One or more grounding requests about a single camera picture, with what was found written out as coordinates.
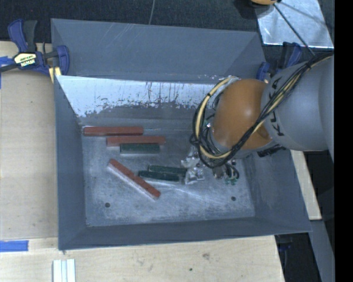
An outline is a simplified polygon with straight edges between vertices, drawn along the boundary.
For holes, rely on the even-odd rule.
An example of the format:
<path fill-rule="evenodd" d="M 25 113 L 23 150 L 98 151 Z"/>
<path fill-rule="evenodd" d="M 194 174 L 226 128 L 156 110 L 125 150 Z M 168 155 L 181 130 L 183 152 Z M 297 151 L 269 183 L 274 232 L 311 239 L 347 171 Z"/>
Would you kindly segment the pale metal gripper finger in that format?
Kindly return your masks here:
<path fill-rule="evenodd" d="M 181 167 L 185 169 L 191 169 L 197 166 L 200 162 L 198 149 L 195 146 L 191 146 L 185 159 L 181 160 Z"/>
<path fill-rule="evenodd" d="M 184 177 L 184 184 L 190 185 L 204 180 L 205 176 L 203 169 L 188 169 Z"/>

